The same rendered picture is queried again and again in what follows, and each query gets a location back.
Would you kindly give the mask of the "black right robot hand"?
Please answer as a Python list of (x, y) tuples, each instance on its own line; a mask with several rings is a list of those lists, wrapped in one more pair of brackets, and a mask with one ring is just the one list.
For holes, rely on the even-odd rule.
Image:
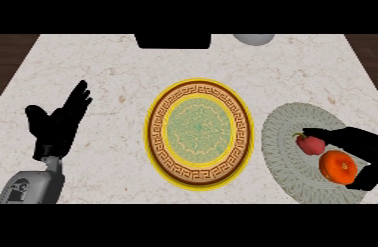
[(337, 130), (305, 128), (303, 133), (322, 139), (325, 144), (337, 146), (368, 162), (347, 188), (371, 191), (378, 185), (378, 135), (355, 127)]

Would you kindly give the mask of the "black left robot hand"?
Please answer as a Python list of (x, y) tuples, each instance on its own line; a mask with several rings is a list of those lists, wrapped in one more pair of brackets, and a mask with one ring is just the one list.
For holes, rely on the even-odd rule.
[(25, 114), (30, 132), (36, 137), (33, 158), (64, 158), (70, 152), (79, 125), (93, 99), (87, 82), (82, 80), (68, 96), (67, 102), (52, 114), (37, 105), (28, 105)]

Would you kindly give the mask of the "orange squash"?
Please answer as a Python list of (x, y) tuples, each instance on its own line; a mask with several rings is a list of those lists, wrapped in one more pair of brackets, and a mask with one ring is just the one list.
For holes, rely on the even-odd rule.
[(319, 169), (324, 177), (331, 182), (343, 185), (355, 182), (358, 165), (344, 152), (339, 150), (325, 152), (319, 159)]

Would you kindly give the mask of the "grey woven round placemat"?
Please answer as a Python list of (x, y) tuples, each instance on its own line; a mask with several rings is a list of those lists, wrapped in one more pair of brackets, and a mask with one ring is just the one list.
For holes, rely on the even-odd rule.
[(296, 133), (305, 128), (341, 129), (346, 124), (325, 109), (309, 103), (287, 103), (268, 115), (262, 129), (262, 152), (271, 174), (299, 203), (356, 204), (367, 191), (328, 181), (319, 170), (319, 156), (308, 155)]

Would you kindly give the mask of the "yellow patterned round plate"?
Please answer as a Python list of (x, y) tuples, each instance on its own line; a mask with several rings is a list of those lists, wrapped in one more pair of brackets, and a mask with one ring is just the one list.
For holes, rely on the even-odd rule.
[(206, 78), (175, 83), (148, 110), (144, 139), (155, 170), (172, 184), (192, 191), (225, 186), (254, 150), (254, 120), (237, 92)]

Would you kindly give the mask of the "red apple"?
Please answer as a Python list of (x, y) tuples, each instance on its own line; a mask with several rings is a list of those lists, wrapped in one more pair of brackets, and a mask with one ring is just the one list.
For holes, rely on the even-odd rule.
[(322, 139), (303, 133), (296, 133), (294, 137), (297, 146), (308, 155), (321, 155), (324, 153), (325, 141)]

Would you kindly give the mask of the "black box appliance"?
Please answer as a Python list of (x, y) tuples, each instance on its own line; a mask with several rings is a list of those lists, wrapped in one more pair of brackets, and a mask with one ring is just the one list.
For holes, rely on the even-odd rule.
[(207, 49), (212, 43), (210, 34), (136, 34), (142, 49)]

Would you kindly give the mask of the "grey round bowl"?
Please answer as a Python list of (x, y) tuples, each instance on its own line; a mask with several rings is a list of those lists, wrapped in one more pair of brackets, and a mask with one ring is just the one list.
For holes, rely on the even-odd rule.
[(241, 43), (250, 46), (262, 46), (272, 41), (275, 35), (274, 34), (235, 34), (234, 37)]

